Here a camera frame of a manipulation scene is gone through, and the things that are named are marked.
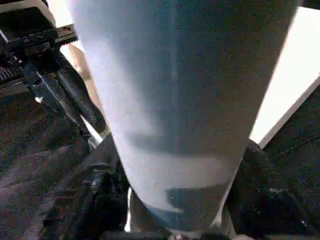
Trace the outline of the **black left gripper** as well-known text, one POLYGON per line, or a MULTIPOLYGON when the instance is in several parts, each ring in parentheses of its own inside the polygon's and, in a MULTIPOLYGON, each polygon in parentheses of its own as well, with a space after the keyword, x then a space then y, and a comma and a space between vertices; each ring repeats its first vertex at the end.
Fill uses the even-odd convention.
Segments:
MULTIPOLYGON (((58 51, 61 46, 77 39, 73 24, 55 25, 45 0, 2 0, 0 87, 4 89, 24 81, 25 76, 18 67, 21 60, 16 53, 38 55, 42 49, 58 51)), ((107 128, 105 118, 93 103, 80 74, 67 60, 58 60, 57 65, 62 87, 52 74, 36 74, 31 84, 36 102, 72 124, 86 141, 91 135, 80 114, 98 133, 104 132, 107 128)))

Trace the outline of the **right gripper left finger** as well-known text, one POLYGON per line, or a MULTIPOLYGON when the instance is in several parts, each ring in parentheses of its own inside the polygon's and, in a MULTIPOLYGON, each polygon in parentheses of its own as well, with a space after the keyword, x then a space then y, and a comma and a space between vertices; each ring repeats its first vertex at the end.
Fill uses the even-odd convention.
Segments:
POLYGON ((122 232, 129 183, 112 134, 108 134, 56 194, 41 229, 43 240, 98 240, 122 232))

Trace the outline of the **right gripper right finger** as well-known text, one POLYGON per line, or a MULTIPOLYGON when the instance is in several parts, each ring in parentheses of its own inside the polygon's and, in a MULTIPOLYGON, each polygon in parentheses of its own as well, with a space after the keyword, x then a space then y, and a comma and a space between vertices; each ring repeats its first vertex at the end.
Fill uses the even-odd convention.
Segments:
POLYGON ((320 235, 319 227, 311 222, 267 154, 252 140, 245 148, 226 205, 238 235, 259 240, 320 235))

